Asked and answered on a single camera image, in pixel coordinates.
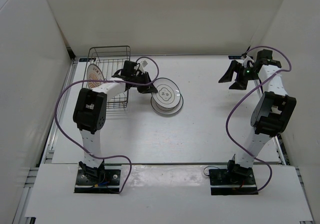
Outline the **green-rimmed white plate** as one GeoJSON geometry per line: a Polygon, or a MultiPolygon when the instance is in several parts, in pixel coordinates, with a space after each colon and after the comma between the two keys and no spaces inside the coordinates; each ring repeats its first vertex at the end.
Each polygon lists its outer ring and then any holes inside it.
{"type": "Polygon", "coordinates": [[[152,109],[159,115],[161,116],[174,116],[176,115],[177,113],[179,113],[181,110],[182,110],[182,107],[184,105],[184,98],[183,96],[180,97],[180,101],[178,103],[178,105],[174,108],[163,108],[161,106],[159,106],[153,98],[150,99],[150,104],[151,104],[151,107],[152,109]]]}
{"type": "Polygon", "coordinates": [[[161,110],[169,111],[175,109],[181,101],[179,87],[168,78],[158,78],[153,83],[157,92],[152,93],[151,102],[161,110]]]}

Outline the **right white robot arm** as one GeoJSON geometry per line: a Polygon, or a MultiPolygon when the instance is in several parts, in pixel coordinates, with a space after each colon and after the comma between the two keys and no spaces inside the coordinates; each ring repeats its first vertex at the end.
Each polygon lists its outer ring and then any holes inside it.
{"type": "Polygon", "coordinates": [[[249,92],[262,92],[251,118],[251,130],[247,140],[235,144],[242,153],[229,160],[224,177],[230,184],[238,183],[250,175],[254,161],[264,145],[277,134],[282,133],[293,114],[297,100],[286,92],[281,73],[290,72],[291,68],[283,69],[281,62],[273,58],[275,48],[260,46],[255,59],[245,52],[242,62],[231,61],[227,71],[219,83],[232,82],[230,90],[246,90],[249,81],[256,81],[257,86],[249,92]]]}

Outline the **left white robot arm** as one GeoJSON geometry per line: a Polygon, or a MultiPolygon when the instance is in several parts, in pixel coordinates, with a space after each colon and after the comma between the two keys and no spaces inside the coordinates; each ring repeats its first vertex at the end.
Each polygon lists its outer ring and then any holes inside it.
{"type": "Polygon", "coordinates": [[[130,88],[136,88],[142,94],[158,92],[145,71],[146,66],[146,61],[126,60],[110,80],[100,81],[97,87],[82,88],[79,92],[73,113],[84,148],[84,158],[79,166],[93,184],[100,184],[105,178],[100,130],[106,122],[107,103],[130,88]]]}

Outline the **blue corner label right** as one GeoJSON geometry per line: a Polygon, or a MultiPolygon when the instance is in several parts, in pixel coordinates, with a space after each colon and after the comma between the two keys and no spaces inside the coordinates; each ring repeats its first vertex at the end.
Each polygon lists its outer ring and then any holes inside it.
{"type": "Polygon", "coordinates": [[[241,55],[229,55],[228,58],[230,60],[236,60],[236,59],[245,59],[245,57],[241,56],[241,55]]]}

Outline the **blue corner label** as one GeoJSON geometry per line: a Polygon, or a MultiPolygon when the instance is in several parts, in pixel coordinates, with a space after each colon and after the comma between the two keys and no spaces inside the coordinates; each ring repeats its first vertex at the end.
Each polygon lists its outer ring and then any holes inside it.
{"type": "Polygon", "coordinates": [[[241,55],[229,55],[228,58],[230,60],[236,60],[236,59],[245,59],[245,57],[241,56],[241,55]]]}
{"type": "Polygon", "coordinates": [[[95,62],[96,58],[80,58],[79,62],[95,62]]]}

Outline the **orange patterned plate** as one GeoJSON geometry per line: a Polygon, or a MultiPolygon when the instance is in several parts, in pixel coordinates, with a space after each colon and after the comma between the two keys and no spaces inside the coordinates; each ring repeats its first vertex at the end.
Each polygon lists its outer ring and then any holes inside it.
{"type": "Polygon", "coordinates": [[[86,78],[87,80],[91,80],[87,83],[89,89],[99,87],[104,81],[104,75],[101,69],[95,64],[90,64],[87,67],[86,78]]]}

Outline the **blue corner label left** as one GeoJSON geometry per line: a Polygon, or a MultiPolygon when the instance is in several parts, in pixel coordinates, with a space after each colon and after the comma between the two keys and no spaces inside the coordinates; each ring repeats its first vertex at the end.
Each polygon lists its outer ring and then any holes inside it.
{"type": "Polygon", "coordinates": [[[96,58],[80,58],[79,62],[95,62],[96,58]]]}

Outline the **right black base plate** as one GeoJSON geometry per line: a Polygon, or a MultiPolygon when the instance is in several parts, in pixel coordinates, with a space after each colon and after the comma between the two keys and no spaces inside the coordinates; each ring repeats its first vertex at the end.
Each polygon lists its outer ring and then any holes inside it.
{"type": "Polygon", "coordinates": [[[232,174],[227,169],[209,169],[212,196],[257,195],[258,188],[252,169],[248,176],[232,174]]]}

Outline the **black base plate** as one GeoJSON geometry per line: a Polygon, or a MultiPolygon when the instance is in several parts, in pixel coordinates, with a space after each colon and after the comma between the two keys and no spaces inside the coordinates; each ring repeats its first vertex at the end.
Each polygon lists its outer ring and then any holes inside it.
{"type": "Polygon", "coordinates": [[[212,196],[257,195],[258,188],[252,169],[248,176],[232,174],[227,169],[209,169],[212,196]]]}
{"type": "Polygon", "coordinates": [[[74,185],[74,193],[118,194],[120,191],[120,169],[106,169],[97,180],[91,180],[79,169],[74,185]]]}

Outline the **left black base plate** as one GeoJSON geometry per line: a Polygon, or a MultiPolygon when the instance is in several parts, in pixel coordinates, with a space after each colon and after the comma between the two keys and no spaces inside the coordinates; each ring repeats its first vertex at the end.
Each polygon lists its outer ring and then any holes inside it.
{"type": "Polygon", "coordinates": [[[120,169],[106,169],[97,180],[91,180],[79,169],[74,185],[74,193],[118,194],[120,191],[120,169]]]}

